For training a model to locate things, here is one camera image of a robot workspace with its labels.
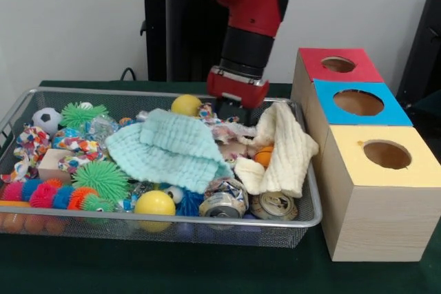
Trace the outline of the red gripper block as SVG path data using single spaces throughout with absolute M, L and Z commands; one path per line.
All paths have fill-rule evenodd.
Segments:
M 240 76 L 215 65 L 207 76 L 208 94 L 216 97 L 215 113 L 219 116 L 225 98 L 245 108 L 245 125 L 256 124 L 256 108 L 260 107 L 269 91 L 269 81 Z

